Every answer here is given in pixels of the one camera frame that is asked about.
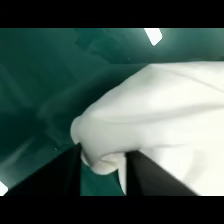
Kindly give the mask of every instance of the white fabric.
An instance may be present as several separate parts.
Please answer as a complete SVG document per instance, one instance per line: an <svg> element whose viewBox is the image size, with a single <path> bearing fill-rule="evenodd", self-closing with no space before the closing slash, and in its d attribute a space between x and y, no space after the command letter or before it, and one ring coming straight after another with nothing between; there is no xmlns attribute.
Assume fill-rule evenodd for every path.
<svg viewBox="0 0 224 224"><path fill-rule="evenodd" d="M76 118L71 136L96 173L141 149L199 195L224 195L224 63L148 65Z"/></svg>

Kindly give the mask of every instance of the towel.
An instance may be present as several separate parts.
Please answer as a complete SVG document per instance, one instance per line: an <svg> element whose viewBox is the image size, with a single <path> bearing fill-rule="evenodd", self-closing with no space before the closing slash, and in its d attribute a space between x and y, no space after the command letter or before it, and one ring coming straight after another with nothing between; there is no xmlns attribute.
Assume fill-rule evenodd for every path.
<svg viewBox="0 0 224 224"><path fill-rule="evenodd" d="M82 160L106 175L140 150L199 195L224 195L224 62L150 64L71 125Z"/></svg>

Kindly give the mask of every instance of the reflective surface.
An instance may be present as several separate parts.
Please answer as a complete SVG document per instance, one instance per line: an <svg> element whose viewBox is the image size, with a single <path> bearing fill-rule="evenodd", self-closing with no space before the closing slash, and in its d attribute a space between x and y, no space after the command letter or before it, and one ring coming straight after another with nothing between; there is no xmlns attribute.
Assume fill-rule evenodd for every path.
<svg viewBox="0 0 224 224"><path fill-rule="evenodd" d="M73 147L72 120L146 64L224 58L224 29L161 32L153 46L140 28L0 29L0 181L12 188Z"/></svg>

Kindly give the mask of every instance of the white towel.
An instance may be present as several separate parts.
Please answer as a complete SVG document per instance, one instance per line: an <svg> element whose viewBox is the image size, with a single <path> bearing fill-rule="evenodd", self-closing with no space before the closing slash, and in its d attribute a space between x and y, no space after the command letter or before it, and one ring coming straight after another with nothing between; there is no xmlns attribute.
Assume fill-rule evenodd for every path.
<svg viewBox="0 0 224 224"><path fill-rule="evenodd" d="M90 105L71 136L98 174L138 149L199 195L224 195L224 63L148 65Z"/></svg>

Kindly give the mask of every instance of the dark green surface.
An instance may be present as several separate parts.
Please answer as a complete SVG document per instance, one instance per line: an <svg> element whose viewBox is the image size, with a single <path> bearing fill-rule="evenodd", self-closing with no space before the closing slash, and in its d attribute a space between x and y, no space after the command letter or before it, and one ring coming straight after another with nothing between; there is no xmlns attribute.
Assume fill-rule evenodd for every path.
<svg viewBox="0 0 224 224"><path fill-rule="evenodd" d="M0 181L11 188L71 148L72 120L146 64L224 57L224 29L161 31L152 46L136 28L0 29ZM120 194L113 174L82 173L83 195Z"/></svg>

